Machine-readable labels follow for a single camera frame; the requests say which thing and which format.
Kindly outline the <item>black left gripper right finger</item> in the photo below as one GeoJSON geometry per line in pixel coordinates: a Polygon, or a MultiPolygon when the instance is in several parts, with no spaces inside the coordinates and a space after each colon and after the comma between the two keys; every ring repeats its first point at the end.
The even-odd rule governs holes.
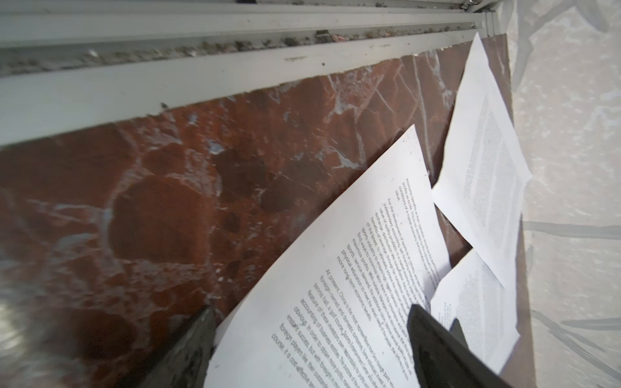
{"type": "Polygon", "coordinates": [[[423,307],[413,305],[408,333],[421,387],[509,386],[470,351],[457,318],[446,329],[423,307]]]}

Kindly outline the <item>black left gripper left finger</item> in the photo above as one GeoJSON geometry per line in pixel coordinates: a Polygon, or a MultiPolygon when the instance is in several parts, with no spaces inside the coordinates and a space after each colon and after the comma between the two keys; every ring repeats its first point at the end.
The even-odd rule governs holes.
{"type": "Polygon", "coordinates": [[[202,387],[212,355],[215,332],[213,309],[204,306],[116,385],[202,387]]]}

